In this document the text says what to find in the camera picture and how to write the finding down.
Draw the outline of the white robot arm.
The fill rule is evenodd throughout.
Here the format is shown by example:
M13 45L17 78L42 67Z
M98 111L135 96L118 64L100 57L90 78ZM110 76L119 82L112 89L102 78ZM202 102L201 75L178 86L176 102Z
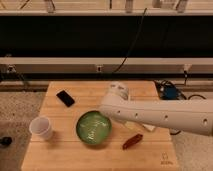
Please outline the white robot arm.
M99 111L116 120L213 136L213 99L136 101L125 84L111 82Z

